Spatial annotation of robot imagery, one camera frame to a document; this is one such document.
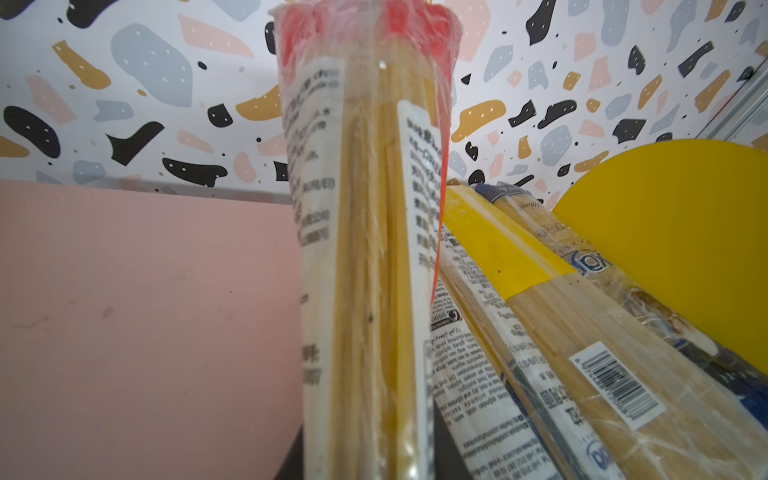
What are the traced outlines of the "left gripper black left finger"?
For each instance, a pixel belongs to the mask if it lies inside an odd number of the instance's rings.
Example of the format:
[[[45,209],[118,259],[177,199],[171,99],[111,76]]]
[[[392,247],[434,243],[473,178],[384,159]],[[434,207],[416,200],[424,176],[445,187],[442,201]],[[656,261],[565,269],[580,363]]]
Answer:
[[[301,426],[283,460],[275,480],[304,479],[304,427]]]

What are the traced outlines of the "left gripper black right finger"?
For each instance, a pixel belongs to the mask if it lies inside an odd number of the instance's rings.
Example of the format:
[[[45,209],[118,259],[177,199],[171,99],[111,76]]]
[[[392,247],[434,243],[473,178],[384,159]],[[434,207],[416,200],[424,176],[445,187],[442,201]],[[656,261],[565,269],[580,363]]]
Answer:
[[[471,480],[472,476],[462,459],[445,420],[434,414],[434,464],[436,480]]]

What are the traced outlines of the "white label spaghetti bag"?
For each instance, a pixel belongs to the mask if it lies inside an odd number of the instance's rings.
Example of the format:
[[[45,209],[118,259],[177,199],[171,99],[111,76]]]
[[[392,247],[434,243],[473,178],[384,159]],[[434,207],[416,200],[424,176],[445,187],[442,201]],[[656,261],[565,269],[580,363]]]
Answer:
[[[445,231],[432,308],[435,400],[474,479],[624,474],[533,339]]]

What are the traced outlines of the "yellow top spaghetti bag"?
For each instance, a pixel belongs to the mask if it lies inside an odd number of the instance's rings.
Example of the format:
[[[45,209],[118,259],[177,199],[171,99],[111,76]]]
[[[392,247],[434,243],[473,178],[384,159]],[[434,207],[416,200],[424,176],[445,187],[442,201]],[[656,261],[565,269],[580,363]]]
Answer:
[[[471,267],[512,312],[477,322],[487,347],[518,366],[529,335],[627,478],[766,477],[766,429],[731,392],[473,189],[444,207],[447,281],[477,308]]]

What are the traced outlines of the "yellow navy spaghetti bag figure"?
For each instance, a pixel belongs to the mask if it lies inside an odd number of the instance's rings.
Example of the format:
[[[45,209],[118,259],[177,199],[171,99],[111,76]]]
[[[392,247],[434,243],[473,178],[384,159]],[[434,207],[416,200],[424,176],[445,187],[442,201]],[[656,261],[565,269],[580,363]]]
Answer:
[[[473,189],[733,393],[762,425],[767,424],[767,376],[764,373],[642,288],[529,191],[504,183],[478,183]]]

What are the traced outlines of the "red ends clear spaghetti bag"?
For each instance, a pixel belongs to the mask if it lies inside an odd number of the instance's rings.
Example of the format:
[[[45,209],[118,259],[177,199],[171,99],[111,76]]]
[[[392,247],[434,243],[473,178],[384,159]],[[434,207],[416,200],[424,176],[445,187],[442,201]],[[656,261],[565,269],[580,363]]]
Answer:
[[[272,15],[301,256],[304,476],[431,479],[429,318],[461,23],[427,1]]]

